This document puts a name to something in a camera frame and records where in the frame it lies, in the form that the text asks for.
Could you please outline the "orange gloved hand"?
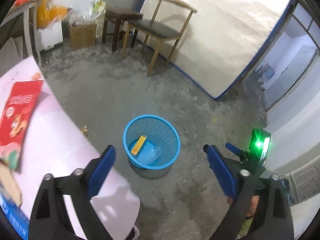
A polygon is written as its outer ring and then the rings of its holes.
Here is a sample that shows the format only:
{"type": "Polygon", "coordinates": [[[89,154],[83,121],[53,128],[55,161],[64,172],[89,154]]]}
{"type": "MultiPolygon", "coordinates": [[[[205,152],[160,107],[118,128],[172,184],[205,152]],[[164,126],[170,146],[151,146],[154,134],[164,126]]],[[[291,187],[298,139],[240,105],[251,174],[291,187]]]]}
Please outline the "orange gloved hand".
{"type": "Polygon", "coordinates": [[[240,220],[244,220],[247,217],[253,217],[256,213],[259,199],[259,196],[239,196],[238,199],[228,197],[227,203],[229,204],[229,210],[225,217],[233,219],[238,218],[240,220]]]}

